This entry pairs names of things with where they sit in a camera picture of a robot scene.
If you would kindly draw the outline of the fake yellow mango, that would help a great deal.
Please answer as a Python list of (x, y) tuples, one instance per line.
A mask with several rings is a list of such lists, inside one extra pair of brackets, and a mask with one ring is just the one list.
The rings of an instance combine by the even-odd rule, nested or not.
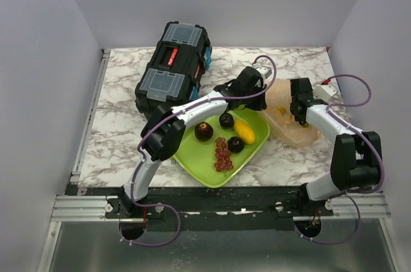
[(237, 119), (234, 122), (234, 131), (247, 145), (253, 145), (256, 141), (254, 130), (243, 120)]

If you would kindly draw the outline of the translucent orange plastic bag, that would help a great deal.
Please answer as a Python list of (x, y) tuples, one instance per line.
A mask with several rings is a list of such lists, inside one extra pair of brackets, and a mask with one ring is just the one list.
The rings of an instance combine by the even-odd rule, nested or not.
[(290, 80), (276, 79), (265, 93), (267, 108), (260, 114), (269, 124), (275, 138), (289, 146), (302, 148), (320, 139), (321, 133), (312, 126), (302, 126), (294, 120), (290, 111), (290, 87)]

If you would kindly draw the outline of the dark purple fake plum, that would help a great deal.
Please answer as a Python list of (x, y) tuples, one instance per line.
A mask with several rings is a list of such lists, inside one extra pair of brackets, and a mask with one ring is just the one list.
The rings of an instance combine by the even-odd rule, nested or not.
[(241, 153), (245, 147), (245, 142), (241, 137), (231, 137), (227, 141), (227, 147), (231, 153)]
[(221, 128), (223, 128), (224, 130), (232, 128), (234, 126), (234, 117), (228, 112), (220, 115), (218, 120)]

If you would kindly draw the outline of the fake red grape bunch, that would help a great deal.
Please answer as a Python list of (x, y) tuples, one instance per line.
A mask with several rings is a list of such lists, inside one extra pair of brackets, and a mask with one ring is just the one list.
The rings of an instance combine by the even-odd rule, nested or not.
[(231, 160), (231, 151), (228, 148), (225, 138), (218, 137), (215, 140), (216, 149), (214, 155), (216, 161), (214, 163), (214, 168), (217, 172), (227, 172), (231, 171), (234, 166)]

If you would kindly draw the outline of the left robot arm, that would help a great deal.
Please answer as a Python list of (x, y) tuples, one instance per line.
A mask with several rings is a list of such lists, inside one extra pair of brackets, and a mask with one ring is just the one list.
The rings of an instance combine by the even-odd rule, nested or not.
[(262, 67), (246, 67), (237, 78), (216, 86), (206, 96), (181, 106), (158, 106), (141, 132), (137, 145), (139, 161), (119, 195), (119, 206), (128, 217), (142, 211), (142, 201), (162, 161), (172, 157), (179, 149), (185, 131), (205, 121), (239, 108), (261, 111), (267, 107), (265, 92), (275, 80), (276, 67), (266, 71)]

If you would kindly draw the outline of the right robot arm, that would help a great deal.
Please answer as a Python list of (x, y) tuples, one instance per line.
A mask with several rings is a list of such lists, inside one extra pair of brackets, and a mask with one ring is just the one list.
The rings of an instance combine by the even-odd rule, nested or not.
[(329, 172), (299, 187), (297, 211), (308, 216), (318, 209), (320, 201), (346, 192), (378, 191), (385, 179), (380, 136), (354, 127), (337, 115), (332, 105), (315, 98), (308, 78), (292, 79), (290, 93), (294, 120), (318, 129), (333, 144)]

